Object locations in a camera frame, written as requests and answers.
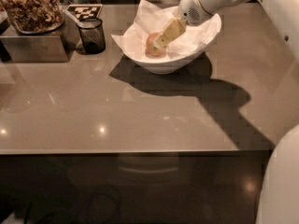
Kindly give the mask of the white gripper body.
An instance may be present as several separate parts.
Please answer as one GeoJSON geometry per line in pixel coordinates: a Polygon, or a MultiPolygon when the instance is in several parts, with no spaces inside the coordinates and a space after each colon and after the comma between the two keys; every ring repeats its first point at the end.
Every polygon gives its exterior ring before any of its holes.
{"type": "Polygon", "coordinates": [[[180,0],[173,14],[189,26],[199,26],[212,17],[201,5],[200,0],[180,0]]]}

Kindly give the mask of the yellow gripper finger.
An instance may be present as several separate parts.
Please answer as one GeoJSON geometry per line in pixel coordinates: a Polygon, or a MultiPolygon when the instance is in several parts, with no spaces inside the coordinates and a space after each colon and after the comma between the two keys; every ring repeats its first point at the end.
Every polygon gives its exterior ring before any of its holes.
{"type": "Polygon", "coordinates": [[[168,44],[186,32],[187,23],[182,18],[172,18],[164,29],[153,39],[153,46],[164,49],[168,44]]]}

